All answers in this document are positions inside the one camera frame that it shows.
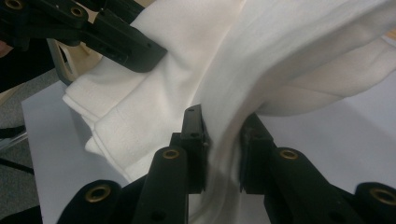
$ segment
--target black mechanical part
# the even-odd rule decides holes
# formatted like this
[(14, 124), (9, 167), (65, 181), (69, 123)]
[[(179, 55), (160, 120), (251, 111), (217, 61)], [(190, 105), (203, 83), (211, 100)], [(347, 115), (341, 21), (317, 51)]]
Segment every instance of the black mechanical part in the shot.
[(353, 199), (355, 209), (366, 223), (396, 223), (396, 189), (375, 182), (362, 183)]
[(114, 62), (140, 73), (152, 70), (166, 53), (166, 49), (130, 26), (143, 10), (133, 1), (80, 1), (98, 7), (105, 5), (93, 24), (88, 22), (87, 11), (73, 1), (0, 2), (0, 39), (16, 49), (27, 50), (30, 38), (54, 38), (69, 46), (82, 41)]
[(199, 194), (205, 190), (209, 147), (200, 105), (192, 106), (184, 112), (180, 146), (186, 150), (189, 160), (189, 193)]
[(132, 224), (185, 224), (188, 199), (186, 152), (181, 147), (162, 148), (154, 155)]
[(396, 189), (363, 183), (353, 195), (331, 185), (303, 153), (276, 147), (255, 114), (241, 144), (241, 189), (265, 195), (271, 223), (396, 223)]
[(364, 223), (303, 153), (276, 148), (268, 165), (293, 223)]
[[(111, 204), (106, 203), (109, 208), (106, 219), (99, 222), (95, 217), (86, 219), (84, 215), (83, 222), (187, 223), (189, 193), (200, 193), (205, 189), (208, 147), (201, 106), (192, 106), (185, 111), (182, 132), (173, 133), (169, 147), (156, 152), (148, 174), (124, 187), (116, 200), (108, 202)], [(81, 200), (84, 192), (104, 183), (106, 181), (96, 181), (79, 191), (64, 210), (59, 223), (78, 223), (66, 217), (84, 213), (81, 207), (86, 206)], [(97, 211), (104, 207), (99, 203), (91, 206), (99, 206)]]
[(121, 195), (119, 184), (98, 180), (84, 186), (66, 206), (58, 224), (109, 223)]
[(241, 129), (241, 169), (240, 190), (247, 194), (266, 194), (272, 183), (268, 178), (271, 149), (275, 148), (274, 138), (265, 129), (256, 114), (249, 116)]

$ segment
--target fabric fold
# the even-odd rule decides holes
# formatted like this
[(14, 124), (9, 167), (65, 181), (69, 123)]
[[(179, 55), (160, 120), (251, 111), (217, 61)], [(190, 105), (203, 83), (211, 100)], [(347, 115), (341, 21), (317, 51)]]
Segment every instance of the fabric fold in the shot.
[(307, 112), (384, 79), (396, 51), (380, 36), (395, 12), (391, 0), (157, 1), (132, 25), (168, 49), (162, 61), (137, 74), (103, 59), (64, 99), (90, 123), (86, 148), (130, 181), (201, 104), (212, 143), (190, 223), (237, 223), (245, 118)]

